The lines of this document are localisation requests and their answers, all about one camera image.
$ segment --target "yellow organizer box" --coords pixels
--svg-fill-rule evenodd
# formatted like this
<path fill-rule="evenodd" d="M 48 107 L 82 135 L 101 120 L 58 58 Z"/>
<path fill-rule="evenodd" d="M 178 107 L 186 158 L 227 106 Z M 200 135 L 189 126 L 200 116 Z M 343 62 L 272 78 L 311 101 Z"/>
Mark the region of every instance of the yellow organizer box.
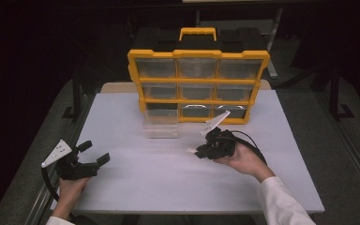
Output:
<path fill-rule="evenodd" d="M 139 106 L 177 110 L 179 122 L 205 122 L 225 111 L 225 124 L 245 124 L 270 55 L 256 28 L 139 30 L 127 55 Z"/>

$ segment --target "clear plastic object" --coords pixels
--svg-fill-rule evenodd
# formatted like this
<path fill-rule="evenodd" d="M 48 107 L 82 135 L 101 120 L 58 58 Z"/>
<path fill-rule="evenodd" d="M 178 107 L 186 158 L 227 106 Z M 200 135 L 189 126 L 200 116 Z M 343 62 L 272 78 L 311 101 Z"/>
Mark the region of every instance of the clear plastic object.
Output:
<path fill-rule="evenodd" d="M 255 79 L 261 63 L 260 59 L 221 59 L 219 78 Z"/>
<path fill-rule="evenodd" d="M 244 118 L 247 109 L 247 105 L 216 105 L 213 110 L 213 116 L 218 116 L 226 111 L 230 111 L 231 114 L 228 118 Z"/>
<path fill-rule="evenodd" d="M 177 62 L 181 77 L 213 78 L 218 60 L 214 58 L 180 58 Z"/>
<path fill-rule="evenodd" d="M 178 138 L 177 110 L 146 110 L 143 130 L 150 139 Z"/>
<path fill-rule="evenodd" d="M 212 105 L 181 104 L 183 117 L 209 117 Z"/>
<path fill-rule="evenodd" d="M 173 78 L 176 75 L 174 59 L 137 58 L 136 63 L 141 77 Z"/>

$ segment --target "gray floor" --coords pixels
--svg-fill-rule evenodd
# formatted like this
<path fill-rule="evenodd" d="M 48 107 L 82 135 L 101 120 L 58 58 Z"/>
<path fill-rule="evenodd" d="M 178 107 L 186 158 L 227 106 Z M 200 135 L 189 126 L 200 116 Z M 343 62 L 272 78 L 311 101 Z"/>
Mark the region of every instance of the gray floor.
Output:
<path fill-rule="evenodd" d="M 278 78 L 264 78 L 272 85 L 283 83 L 302 72 L 291 68 L 298 40 L 276 40 L 271 54 Z M 314 215 L 317 224 L 360 224 L 360 172 L 351 150 L 360 156 L 360 100 L 353 87 L 340 80 L 339 103 L 347 104 L 354 118 L 336 122 L 328 113 L 328 90 L 309 90 L 313 76 L 286 90 L 277 91 L 307 168 L 322 198 L 326 211 Z M 0 204 L 0 224 L 37 224 L 34 202 L 43 188 L 40 163 L 58 140 L 70 135 L 76 125 L 61 118 L 71 105 L 71 83 L 57 96 L 27 156 Z M 50 210 L 45 210 L 40 224 L 46 222 Z M 122 216 L 89 215 L 99 224 L 121 224 Z M 265 224 L 262 216 L 254 216 Z"/>

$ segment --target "black cable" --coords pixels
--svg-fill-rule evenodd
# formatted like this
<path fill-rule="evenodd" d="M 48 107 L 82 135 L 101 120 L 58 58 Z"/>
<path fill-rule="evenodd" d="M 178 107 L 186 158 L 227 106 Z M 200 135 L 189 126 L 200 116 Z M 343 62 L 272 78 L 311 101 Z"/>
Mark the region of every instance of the black cable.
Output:
<path fill-rule="evenodd" d="M 231 133 L 242 133 L 243 135 L 245 135 L 245 136 L 247 136 L 248 138 L 250 138 L 249 135 L 247 135 L 246 133 L 244 133 L 244 132 L 242 132 L 242 131 L 239 131 L 239 130 L 231 130 L 230 132 L 231 132 Z M 259 148 L 259 147 L 257 146 L 257 144 L 253 141 L 252 138 L 250 138 L 250 140 L 253 142 L 253 144 L 255 145 L 256 148 Z"/>
<path fill-rule="evenodd" d="M 262 152 L 260 151 L 260 149 L 257 147 L 257 146 L 253 146 L 251 145 L 249 142 L 247 141 L 244 141 L 243 139 L 240 139 L 238 137 L 235 137 L 235 138 L 231 138 L 231 137 L 216 137 L 216 138 L 213 138 L 213 140 L 230 140 L 230 141 L 233 141 L 233 142 L 236 142 L 236 143 L 241 143 L 243 144 L 244 146 L 250 148 L 250 150 L 256 154 L 256 156 L 258 156 L 263 163 L 265 163 L 267 165 L 267 161 L 265 160 Z"/>
<path fill-rule="evenodd" d="M 42 170 L 43 181 L 45 181 L 46 188 L 48 188 L 48 190 L 51 193 L 52 197 L 56 201 L 58 201 L 59 197 L 58 197 L 58 194 L 55 191 L 55 189 L 54 189 L 54 187 L 53 187 L 53 185 L 51 183 L 51 180 L 49 179 L 48 171 L 46 170 L 46 168 L 41 168 L 41 170 Z"/>

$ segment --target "white sleeve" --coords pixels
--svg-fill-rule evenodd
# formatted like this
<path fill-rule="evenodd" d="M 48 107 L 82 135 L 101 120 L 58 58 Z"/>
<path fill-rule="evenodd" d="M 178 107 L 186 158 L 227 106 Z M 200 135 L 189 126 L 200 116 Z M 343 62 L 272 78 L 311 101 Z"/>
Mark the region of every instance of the white sleeve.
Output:
<path fill-rule="evenodd" d="M 74 225 L 74 224 L 59 217 L 49 217 L 49 220 L 46 223 L 46 225 Z"/>
<path fill-rule="evenodd" d="M 268 225 L 315 224 L 279 177 L 262 181 L 259 196 Z"/>

